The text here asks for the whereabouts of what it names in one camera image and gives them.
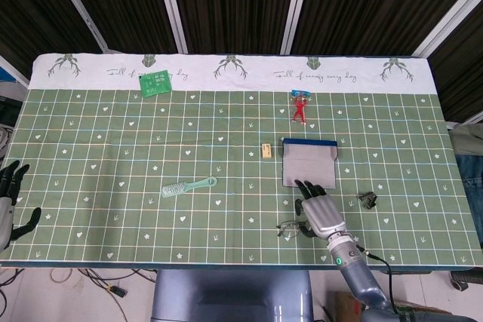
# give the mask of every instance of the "eyeglasses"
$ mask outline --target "eyeglasses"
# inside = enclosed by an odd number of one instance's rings
[[[296,220],[288,220],[286,222],[281,222],[280,225],[277,225],[278,229],[278,236],[285,237],[285,238],[293,238],[299,234],[300,227],[305,226],[308,230],[312,230],[308,220],[304,222],[298,222]]]

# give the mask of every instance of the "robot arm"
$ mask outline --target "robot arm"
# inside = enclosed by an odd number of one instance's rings
[[[20,192],[20,184],[23,175],[29,169],[29,165],[24,165],[14,173],[19,165],[19,161],[14,161],[0,170],[0,250],[7,249],[11,241],[15,241],[35,229],[42,213],[40,207],[35,208],[30,221],[14,229],[15,205]]]
[[[295,201],[295,211],[300,215],[304,211],[311,230],[300,227],[307,237],[318,237],[328,241],[331,252],[342,276],[346,280],[354,297],[369,306],[364,311],[361,322],[476,322],[471,318],[447,316],[427,312],[399,314],[392,309],[391,303],[384,296],[371,270],[363,260],[357,244],[346,232],[346,222],[332,198],[318,185],[295,180],[305,200]]]

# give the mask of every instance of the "light green comb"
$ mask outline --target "light green comb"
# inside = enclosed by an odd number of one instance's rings
[[[163,198],[169,198],[170,196],[183,194],[185,192],[193,190],[194,188],[200,188],[202,186],[215,186],[217,182],[217,178],[213,176],[207,177],[206,179],[197,182],[179,182],[178,184],[163,186],[161,188],[161,196]]]

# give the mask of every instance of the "black curtain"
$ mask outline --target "black curtain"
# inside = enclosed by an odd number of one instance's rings
[[[483,111],[483,3],[429,56],[445,120]]]
[[[304,0],[293,54],[411,55],[456,0]]]
[[[177,53],[164,0],[82,0],[110,49]]]
[[[0,54],[27,78],[44,53],[99,53],[70,0],[0,0]]]
[[[190,53],[280,54],[290,0],[177,0]]]

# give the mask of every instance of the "small wooden block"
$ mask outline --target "small wooden block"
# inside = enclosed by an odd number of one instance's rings
[[[272,157],[272,145],[269,143],[262,143],[262,158]]]

